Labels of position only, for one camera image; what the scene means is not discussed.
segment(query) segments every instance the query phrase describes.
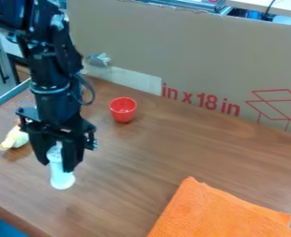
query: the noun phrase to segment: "yellow object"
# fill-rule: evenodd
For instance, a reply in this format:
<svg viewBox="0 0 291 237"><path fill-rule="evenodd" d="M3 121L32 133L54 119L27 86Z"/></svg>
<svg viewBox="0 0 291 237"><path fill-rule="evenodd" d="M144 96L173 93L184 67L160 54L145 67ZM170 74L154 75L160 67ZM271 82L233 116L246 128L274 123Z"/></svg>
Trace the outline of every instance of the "yellow object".
<svg viewBox="0 0 291 237"><path fill-rule="evenodd" d="M0 144L0 151L6 151L10 148L20 148L29 141L29 135L20 131L16 125L6 136L5 140Z"/></svg>

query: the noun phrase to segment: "white object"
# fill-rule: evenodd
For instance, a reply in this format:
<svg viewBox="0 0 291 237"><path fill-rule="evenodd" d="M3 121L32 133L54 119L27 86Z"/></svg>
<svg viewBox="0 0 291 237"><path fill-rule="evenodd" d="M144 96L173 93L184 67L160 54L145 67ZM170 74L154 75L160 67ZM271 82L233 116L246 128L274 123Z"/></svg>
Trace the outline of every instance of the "white object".
<svg viewBox="0 0 291 237"><path fill-rule="evenodd" d="M227 6L265 12L272 0L226 0ZM291 17L291 0L276 0L270 14Z"/></svg>
<svg viewBox="0 0 291 237"><path fill-rule="evenodd" d="M29 141L29 135L20 130L16 125L0 144L0 151L6 151L10 148L20 148Z"/></svg>
<svg viewBox="0 0 291 237"><path fill-rule="evenodd" d="M46 156L50 161L52 187L58 190L66 190L75 183L76 179L73 172L64 172L61 149L62 144L57 143L48 150Z"/></svg>
<svg viewBox="0 0 291 237"><path fill-rule="evenodd" d="M150 94L162 95L162 79L144 73L117 67L100 68L83 62L82 74L127 86Z"/></svg>
<svg viewBox="0 0 291 237"><path fill-rule="evenodd" d="M274 23L284 24L284 25L291 25L291 18L284 17L284 16L276 16L273 19Z"/></svg>

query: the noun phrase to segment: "red bowl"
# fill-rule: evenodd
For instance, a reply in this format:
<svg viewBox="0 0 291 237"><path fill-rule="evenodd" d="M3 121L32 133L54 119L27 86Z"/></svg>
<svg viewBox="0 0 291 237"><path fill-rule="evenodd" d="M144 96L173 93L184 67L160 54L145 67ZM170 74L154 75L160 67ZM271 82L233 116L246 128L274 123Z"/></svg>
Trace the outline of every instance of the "red bowl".
<svg viewBox="0 0 291 237"><path fill-rule="evenodd" d="M112 117L118 122L133 120L137 103L128 97L119 97L109 103Z"/></svg>

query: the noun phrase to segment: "red box outline graphic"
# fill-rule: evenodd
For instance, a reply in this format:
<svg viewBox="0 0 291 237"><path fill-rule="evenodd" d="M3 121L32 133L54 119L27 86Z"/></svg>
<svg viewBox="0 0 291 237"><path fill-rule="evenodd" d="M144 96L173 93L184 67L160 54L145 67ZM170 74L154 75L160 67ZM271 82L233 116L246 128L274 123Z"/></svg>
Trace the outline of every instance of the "red box outline graphic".
<svg viewBox="0 0 291 237"><path fill-rule="evenodd" d="M287 131L288 125L291 122L291 118L288 117L286 114L284 114L281 110L279 110L277 107L273 106L271 104L271 102L287 102L287 101L291 101L291 99L272 99L272 100L266 100L264 99L262 96L260 96L259 94L267 94L267 93L277 93L277 92L287 92L289 94L291 94L291 90L289 89L275 89L275 90L257 90L257 91L252 91L252 93L254 95L256 95L258 97L259 100L247 100L246 104L248 104L249 106L251 106L252 108L254 108L255 110L257 110L259 112L258 115L258 119L257 119L257 123L260 124L260 118L261 116L264 116L265 118L269 119L269 120L282 120L282 121L287 121L286 125L285 125L285 131ZM283 118L270 118L268 115L265 114L265 112L260 111L259 109L257 109L256 107L254 107L252 104L253 103L264 103L266 105L268 105L269 107L271 107L273 110L275 110L276 112L278 112L280 115L283 116Z"/></svg>

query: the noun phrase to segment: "wooden table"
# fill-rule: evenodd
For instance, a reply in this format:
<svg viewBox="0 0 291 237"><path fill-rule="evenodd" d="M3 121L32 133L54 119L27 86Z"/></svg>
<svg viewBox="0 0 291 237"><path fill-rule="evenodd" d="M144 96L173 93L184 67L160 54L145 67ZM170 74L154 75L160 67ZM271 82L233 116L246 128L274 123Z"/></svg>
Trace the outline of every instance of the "wooden table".
<svg viewBox="0 0 291 237"><path fill-rule="evenodd" d="M0 218L31 236L140 237L153 227L187 176L248 202L291 213L291 134L181 102L96 81L83 116L98 128L67 191L27 145L0 152ZM117 124L108 102L138 102L134 122ZM0 107L0 142L23 93Z"/></svg>
<svg viewBox="0 0 291 237"><path fill-rule="evenodd" d="M272 0L226 0L227 6L265 12ZM291 17L291 0L276 0L269 13Z"/></svg>

